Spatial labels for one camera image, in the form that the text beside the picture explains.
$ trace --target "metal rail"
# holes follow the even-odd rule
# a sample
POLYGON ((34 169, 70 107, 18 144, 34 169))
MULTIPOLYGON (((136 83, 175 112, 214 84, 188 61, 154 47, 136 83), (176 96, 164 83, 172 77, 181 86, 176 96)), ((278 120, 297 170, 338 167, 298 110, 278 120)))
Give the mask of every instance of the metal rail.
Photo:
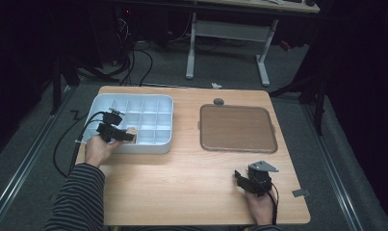
POLYGON ((46 120, 38 136, 33 142, 31 148, 28 150, 25 158, 23 159, 22 163, 20 164, 19 168, 17 169, 16 173, 14 174, 10 183, 8 184, 7 188, 2 193, 0 197, 0 223, 4 218, 5 214, 8 212, 8 209, 11 207, 13 200, 15 199, 17 193, 19 192, 27 176, 31 172, 31 169, 34 166, 36 160, 38 159, 38 156, 41 152, 42 145, 46 140, 47 136, 49 135, 50 130, 55 124, 61 111, 65 107, 65 104, 74 94, 74 92, 75 92, 75 89, 66 87, 62 106, 54 115, 50 115, 49 118, 46 120))
POLYGON ((349 225, 349 229, 353 231, 364 230, 361 221, 359 220, 359 216, 356 214, 352 201, 350 200, 349 193, 347 192, 344 183, 338 174, 336 166, 332 162, 332 158, 328 149, 326 148, 325 141, 323 140, 323 137, 318 134, 314 126, 314 115, 312 109, 305 104, 301 105, 301 109, 304 112, 304 115, 307 117, 311 131, 314 133, 314 137, 316 138, 316 141, 321 149, 325 170, 328 174, 328 178, 335 192, 335 195, 337 196, 338 202, 340 203, 347 224, 349 225))

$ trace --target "wire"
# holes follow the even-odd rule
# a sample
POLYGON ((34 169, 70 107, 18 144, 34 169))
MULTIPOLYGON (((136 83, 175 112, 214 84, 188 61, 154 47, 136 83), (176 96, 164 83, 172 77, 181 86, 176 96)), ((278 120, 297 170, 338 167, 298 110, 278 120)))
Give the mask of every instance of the wire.
MULTIPOLYGON (((212 39, 210 39, 210 38, 208 38, 208 39, 206 39, 206 38, 201 38, 201 39, 199 39, 199 40, 201 40, 202 42, 203 42, 203 41, 206 41, 206 40, 213 41, 214 38, 212 38, 212 39)), ((209 51, 213 51, 213 50, 217 49, 217 48, 219 47, 219 45, 220 45, 220 39, 218 38, 217 41, 216 41, 215 46, 212 47, 212 48, 210 48, 210 49, 201 49, 201 48, 199 48, 197 45, 195 46, 195 49, 198 50, 198 51, 209 52, 209 51)))
POLYGON ((172 46, 172 47, 177 47, 177 48, 185 48, 185 47, 188 47, 190 46, 190 42, 189 41, 186 41, 186 39, 188 39, 189 37, 185 38, 185 39, 180 39, 178 41, 174 41, 174 42, 169 42, 168 45, 172 46))
MULTIPOLYGON (((115 75, 120 74, 125 69, 127 69, 128 65, 130 64, 128 56, 126 54, 126 50, 125 50, 126 49, 126 42, 127 42, 128 34, 129 34, 129 26, 128 26, 127 22, 124 21, 123 19, 119 18, 118 20, 123 23, 121 29, 119 29, 118 32, 116 33, 118 40, 119 40, 119 46, 120 46, 120 55, 119 55, 118 59, 122 61, 122 65, 119 69, 114 70, 113 72, 104 73, 105 75, 110 76, 110 77, 113 77, 115 75)), ((96 75, 93 75, 93 74, 90 75, 88 73, 81 71, 80 69, 77 69, 77 73, 79 75, 86 77, 86 78, 95 78, 96 77, 96 75)))
POLYGON ((83 139, 83 134, 85 133, 86 129, 88 128, 89 124, 91 124, 92 122, 96 122, 96 121, 100 121, 100 120, 93 120, 96 116, 100 115, 100 114, 104 114, 104 112, 98 112, 98 113, 95 113, 93 114, 88 122, 85 124, 85 126, 83 127, 81 133, 79 134, 79 137, 77 138, 77 141, 76 141, 76 145, 75 145, 75 148, 74 148, 74 151, 73 151, 73 155, 72 155, 72 158, 71 158, 71 163, 70 163, 70 169, 69 169, 69 174, 70 172, 73 170, 74 168, 74 164, 76 162, 76 158, 77 158, 77 154, 79 153, 79 148, 80 148, 80 143, 81 143, 81 140, 83 139))
POLYGON ((144 76, 143 76, 142 79, 140 80, 140 87, 142 87, 142 82, 143 82, 143 80, 145 79, 145 77, 148 75, 148 73, 151 71, 154 62, 153 62, 153 60, 152 60, 152 57, 151 57, 148 53, 146 53, 146 52, 143 51, 143 50, 140 50, 140 52, 143 52, 145 55, 147 55, 148 58, 149 58, 149 60, 151 61, 151 64, 149 65, 149 69, 146 71, 146 73, 144 74, 144 76))
POLYGON ((130 76, 130 74, 131 74, 131 71, 133 71, 133 69, 134 69, 134 64, 135 64, 135 62, 136 62, 136 56, 135 56, 135 53, 134 53, 134 48, 133 48, 133 50, 132 50, 132 57, 133 57, 133 63, 132 63, 132 65, 131 65, 131 68, 130 68, 130 65, 128 65, 128 73, 127 73, 127 75, 125 75, 124 76, 124 78, 122 79, 122 81, 119 83, 119 86, 122 86, 122 84, 124 84, 124 82, 125 82, 125 86, 127 86, 127 80, 130 80, 130 86, 131 86, 131 76, 130 76))
POLYGON ((276 225, 277 224, 277 209, 278 209, 278 190, 277 190, 277 187, 275 186, 274 183, 272 183, 272 186, 274 187, 276 193, 277 193, 277 197, 276 197, 276 200, 274 200, 274 198, 272 197, 272 194, 266 190, 266 188, 263 186, 262 183, 260 183, 256 177, 254 177, 254 180, 260 185, 260 187, 262 187, 263 191, 266 192, 269 196, 269 198, 271 199, 272 201, 272 225, 276 225))
POLYGON ((58 164, 56 162, 56 153, 58 151, 58 147, 60 145, 60 143, 62 142, 62 140, 64 139, 65 135, 67 135, 67 133, 78 123, 80 122, 83 118, 85 118, 88 114, 85 114, 85 115, 82 115, 80 118, 77 119, 77 121, 75 121, 74 123, 72 123, 65 131, 64 133, 61 135, 61 137, 59 138, 58 142, 55 144, 55 148, 53 150, 53 165, 55 166, 55 169, 64 177, 64 178, 67 178, 67 175, 58 167, 58 164))
POLYGON ((235 41, 235 39, 222 39, 220 41, 220 43, 223 44, 223 45, 228 45, 228 46, 233 46, 233 47, 243 47, 243 46, 248 46, 248 45, 256 43, 256 41, 245 40, 245 41, 242 41, 242 43, 240 43, 240 44, 235 44, 232 41, 235 41))
POLYGON ((193 17, 193 14, 190 13, 190 17, 188 18, 188 23, 187 23, 187 26, 185 27, 185 31, 181 34, 181 36, 179 38, 176 38, 174 40, 169 40, 168 41, 169 43, 174 42, 174 41, 179 41, 179 40, 185 40, 185 39, 191 37, 191 35, 188 35, 186 37, 184 37, 184 36, 187 34, 188 28, 190 27, 192 17, 193 17))

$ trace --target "white plastic tray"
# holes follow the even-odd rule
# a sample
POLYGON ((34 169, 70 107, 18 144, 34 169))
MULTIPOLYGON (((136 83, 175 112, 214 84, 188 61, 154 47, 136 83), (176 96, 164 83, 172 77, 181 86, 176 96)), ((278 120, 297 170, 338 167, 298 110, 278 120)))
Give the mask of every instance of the white plastic tray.
MULTIPOLYGON (((109 112, 110 108, 122 112, 121 123, 116 127, 125 130, 135 127, 139 133, 136 143, 125 143, 116 153, 169 152, 172 137, 173 100, 162 94, 106 93, 97 95, 91 105, 88 119, 97 112, 109 112)), ((82 142, 97 135, 100 122, 91 123, 85 130, 82 142)))

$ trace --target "striped shirt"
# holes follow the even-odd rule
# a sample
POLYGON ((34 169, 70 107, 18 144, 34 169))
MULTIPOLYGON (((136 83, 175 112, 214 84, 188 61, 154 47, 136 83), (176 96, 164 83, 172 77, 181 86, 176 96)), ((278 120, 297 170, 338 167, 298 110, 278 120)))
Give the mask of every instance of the striped shirt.
MULTIPOLYGON (((44 231, 103 230, 104 174, 94 166, 80 164, 73 168, 55 201, 52 217, 44 231)), ((252 226, 248 231, 280 231, 276 226, 252 226)))

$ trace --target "hand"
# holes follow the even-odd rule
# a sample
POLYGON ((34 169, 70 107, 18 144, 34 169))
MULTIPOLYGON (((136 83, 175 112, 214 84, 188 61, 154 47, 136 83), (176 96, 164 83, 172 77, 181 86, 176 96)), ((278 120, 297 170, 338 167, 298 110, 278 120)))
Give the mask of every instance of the hand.
POLYGON ((89 165, 100 167, 121 144, 121 141, 106 143, 100 136, 93 136, 86 144, 85 162, 89 165))
MULTIPOLYGON (((269 191, 276 203, 276 198, 272 191, 269 191)), ((257 194, 245 191, 248 207, 257 225, 272 224, 273 203, 267 193, 263 196, 257 197, 257 194)))

